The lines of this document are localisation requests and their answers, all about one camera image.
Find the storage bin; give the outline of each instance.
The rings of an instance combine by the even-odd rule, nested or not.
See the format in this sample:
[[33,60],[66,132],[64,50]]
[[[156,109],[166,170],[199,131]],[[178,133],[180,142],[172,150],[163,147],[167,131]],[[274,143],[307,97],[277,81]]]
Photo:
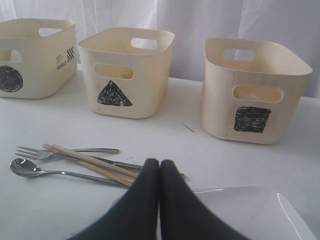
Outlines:
[[[87,98],[99,114],[143,119],[153,115],[167,89],[171,32],[119,27],[78,43]],[[132,40],[156,41],[156,48]]]
[[[61,31],[41,36],[42,29]],[[25,18],[0,23],[0,97],[48,97],[76,71],[74,22]]]
[[[229,50],[235,50],[235,58],[225,57]],[[253,59],[246,60],[249,54],[244,51],[251,51]],[[204,129],[225,140],[278,142],[311,72],[310,66],[277,43],[208,39],[201,109]]]

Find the wooden chopsticks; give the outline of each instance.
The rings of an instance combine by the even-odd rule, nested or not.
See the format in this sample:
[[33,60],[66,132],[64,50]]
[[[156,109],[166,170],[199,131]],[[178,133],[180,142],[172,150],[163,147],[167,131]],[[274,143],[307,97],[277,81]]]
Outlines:
[[68,155],[70,157],[81,159],[83,161],[77,161],[80,165],[82,165],[88,169],[91,169],[91,170],[93,170],[93,171],[95,171],[95,172],[97,172],[107,178],[110,178],[110,179],[113,179],[119,183],[122,183],[128,187],[130,187],[133,184],[131,181],[129,181],[129,180],[125,179],[124,177],[121,177],[113,172],[110,172],[106,169],[103,169],[103,168],[113,170],[115,172],[118,172],[120,174],[129,176],[132,178],[136,178],[138,176],[138,174],[136,172],[126,170],[124,168],[121,168],[121,167],[112,165],[110,163],[98,160],[92,156],[88,156],[88,155],[82,154],[80,152],[70,150],[70,149],[65,148],[63,146],[59,146],[56,144],[53,144],[53,145],[44,144],[43,147],[51,152],[55,151],[55,152],[59,152],[59,153]]

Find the white tablecloth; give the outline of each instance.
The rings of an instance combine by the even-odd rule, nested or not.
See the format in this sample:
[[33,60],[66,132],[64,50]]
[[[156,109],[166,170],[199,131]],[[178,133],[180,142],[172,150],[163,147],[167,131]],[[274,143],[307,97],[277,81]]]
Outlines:
[[[66,176],[27,179],[11,173],[17,146],[41,148],[43,143],[119,148],[121,154],[105,157],[140,165],[147,158],[171,159],[192,189],[274,188],[320,238],[320,100],[302,97],[283,141],[257,145],[207,134],[200,120],[201,94],[200,82],[171,78],[154,116],[139,120],[105,116],[90,110],[78,71],[49,98],[1,98],[0,239],[66,239],[103,215],[125,192]],[[67,160],[36,163],[45,170],[98,176]]]

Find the spoon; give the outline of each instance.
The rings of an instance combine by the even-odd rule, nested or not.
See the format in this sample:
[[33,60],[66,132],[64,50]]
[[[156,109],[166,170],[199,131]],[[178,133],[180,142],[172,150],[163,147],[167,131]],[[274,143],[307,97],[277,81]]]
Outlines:
[[14,174],[27,178],[39,177],[44,175],[67,175],[75,178],[100,182],[110,186],[127,188],[127,186],[125,186],[124,184],[107,178],[90,176],[71,171],[45,171],[35,165],[32,161],[24,158],[16,158],[15,160],[13,160],[10,164],[10,169]]

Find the white curtain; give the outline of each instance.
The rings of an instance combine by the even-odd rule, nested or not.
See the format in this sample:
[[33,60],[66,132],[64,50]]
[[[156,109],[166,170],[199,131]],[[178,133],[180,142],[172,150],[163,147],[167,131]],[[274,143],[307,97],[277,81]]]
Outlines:
[[320,0],[0,0],[0,21],[76,22],[77,40],[112,27],[175,33],[170,76],[202,81],[208,38],[256,39],[285,45],[313,73],[305,96],[320,98]]

